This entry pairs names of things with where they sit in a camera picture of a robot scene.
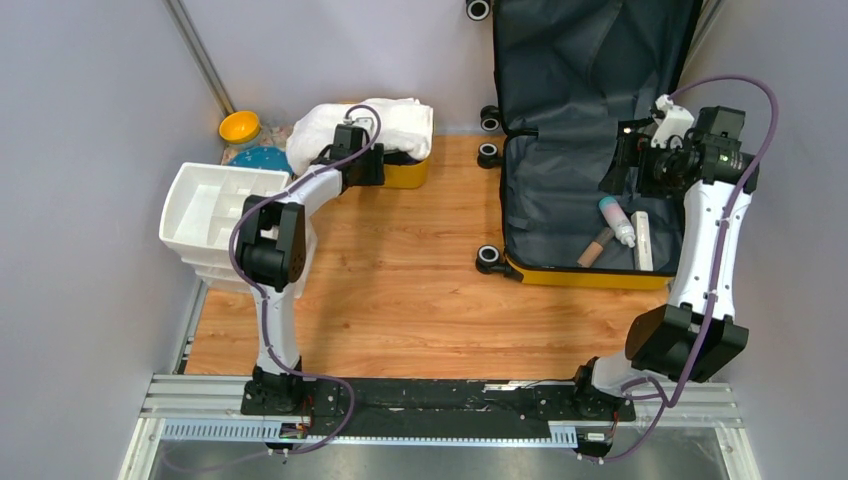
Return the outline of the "yellow plastic basket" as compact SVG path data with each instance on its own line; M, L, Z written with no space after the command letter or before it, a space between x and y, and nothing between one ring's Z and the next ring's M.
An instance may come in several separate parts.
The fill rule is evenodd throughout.
M387 189L417 189L428 178L430 159L417 160L403 152L385 156L383 163L384 184Z

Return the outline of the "white pump lotion bottle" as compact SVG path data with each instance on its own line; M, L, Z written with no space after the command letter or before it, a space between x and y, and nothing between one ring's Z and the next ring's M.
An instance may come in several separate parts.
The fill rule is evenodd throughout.
M635 228L618 201L612 196L605 196L598 202L598 208L613 231L615 238L629 248L636 245Z

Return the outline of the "white garment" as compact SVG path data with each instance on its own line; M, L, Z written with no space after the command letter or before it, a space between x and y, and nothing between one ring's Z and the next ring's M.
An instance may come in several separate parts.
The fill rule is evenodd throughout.
M431 106L415 98L370 98L363 104L370 108L357 108L350 116L356 126L375 134L389 151L404 152L418 161L429 157L434 131ZM286 143L287 160L294 174L304 174L332 143L336 126L351 107L342 103L319 104L294 124Z

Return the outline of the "white toothpaste tube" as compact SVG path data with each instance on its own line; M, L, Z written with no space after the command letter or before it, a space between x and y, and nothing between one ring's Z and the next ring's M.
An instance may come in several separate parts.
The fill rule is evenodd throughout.
M636 235L635 268L640 271L653 271L654 262L648 213L646 211L635 211L631 216L631 223Z

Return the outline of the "yellow Pikachu suitcase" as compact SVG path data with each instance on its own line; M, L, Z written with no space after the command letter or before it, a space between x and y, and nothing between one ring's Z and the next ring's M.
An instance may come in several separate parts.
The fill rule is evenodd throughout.
M484 143L478 164L500 171L501 247L475 265L524 284L656 290L674 278L683 207L643 197L637 172L616 196L649 215L653 271L608 243L589 268L577 259L606 227L598 184L621 134L648 135L650 110L674 91L702 11L698 1L470 1L467 14L493 26L496 101L480 111L501 146Z

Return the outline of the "white plastic drawer organizer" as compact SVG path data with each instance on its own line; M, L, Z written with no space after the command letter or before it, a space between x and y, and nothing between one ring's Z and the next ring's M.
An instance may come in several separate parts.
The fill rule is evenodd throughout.
M158 236L209 288L247 293L232 268L228 241L251 195L271 196L291 181L284 171L190 163L178 170L161 212Z

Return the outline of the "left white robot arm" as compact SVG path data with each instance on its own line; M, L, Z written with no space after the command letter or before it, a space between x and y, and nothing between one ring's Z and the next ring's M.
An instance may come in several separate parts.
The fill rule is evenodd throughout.
M294 329L298 281L313 255L307 223L324 204L351 186L383 185L381 127L352 121L337 125L331 144L306 172L281 192L249 196L231 235L234 271L249 285L256 302L259 356L246 386L250 400L267 400L283 415L304 405L301 355Z

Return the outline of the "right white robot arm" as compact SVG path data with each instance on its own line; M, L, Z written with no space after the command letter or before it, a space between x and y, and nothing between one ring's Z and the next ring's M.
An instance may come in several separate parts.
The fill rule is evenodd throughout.
M636 317L623 351L578 368L570 404L582 418L622 405L640 381L702 383L739 355L749 331L735 322L733 271L741 223L759 168L741 150L745 113L657 107L653 137L621 134L609 176L637 170L636 190L682 202L683 243L666 304Z

